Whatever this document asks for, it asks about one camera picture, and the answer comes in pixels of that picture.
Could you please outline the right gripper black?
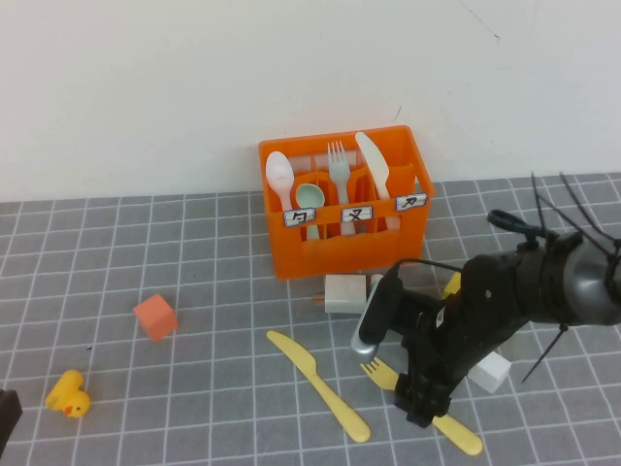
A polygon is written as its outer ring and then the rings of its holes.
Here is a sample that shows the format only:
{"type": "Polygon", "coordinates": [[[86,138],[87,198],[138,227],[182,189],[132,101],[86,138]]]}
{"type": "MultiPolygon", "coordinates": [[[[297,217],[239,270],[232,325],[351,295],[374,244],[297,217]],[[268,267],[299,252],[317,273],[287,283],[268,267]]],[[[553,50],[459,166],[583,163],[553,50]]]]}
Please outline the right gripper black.
{"type": "Polygon", "coordinates": [[[485,356],[487,324],[481,303],[461,291],[444,299],[404,293],[400,333],[408,373],[398,375],[394,405],[407,421],[427,428],[447,414],[454,388],[485,356]]]}

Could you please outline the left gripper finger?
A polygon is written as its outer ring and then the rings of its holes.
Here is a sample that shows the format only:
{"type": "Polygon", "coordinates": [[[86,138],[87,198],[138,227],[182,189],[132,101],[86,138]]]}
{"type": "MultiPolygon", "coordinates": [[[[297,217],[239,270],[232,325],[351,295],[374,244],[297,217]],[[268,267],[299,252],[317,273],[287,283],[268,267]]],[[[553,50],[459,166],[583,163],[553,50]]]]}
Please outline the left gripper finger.
{"type": "Polygon", "coordinates": [[[0,395],[0,434],[2,440],[8,440],[11,437],[22,413],[23,410],[16,391],[2,389],[0,395]]]}

